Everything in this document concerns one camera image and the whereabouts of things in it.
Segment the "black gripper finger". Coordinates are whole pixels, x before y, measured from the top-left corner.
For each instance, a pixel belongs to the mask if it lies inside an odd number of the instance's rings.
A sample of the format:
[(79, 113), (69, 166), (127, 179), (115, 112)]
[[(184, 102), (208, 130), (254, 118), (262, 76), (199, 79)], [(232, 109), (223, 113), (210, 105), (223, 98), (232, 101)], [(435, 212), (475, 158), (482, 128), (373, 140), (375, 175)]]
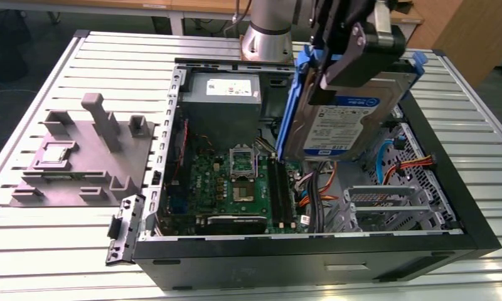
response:
[(331, 105), (335, 97), (334, 90), (323, 90), (319, 86), (322, 74), (315, 72), (308, 85), (308, 105)]
[(349, 46), (339, 60), (327, 66), (319, 86), (362, 87), (397, 62), (397, 26), (391, 34), (381, 38), (371, 23), (355, 23)]

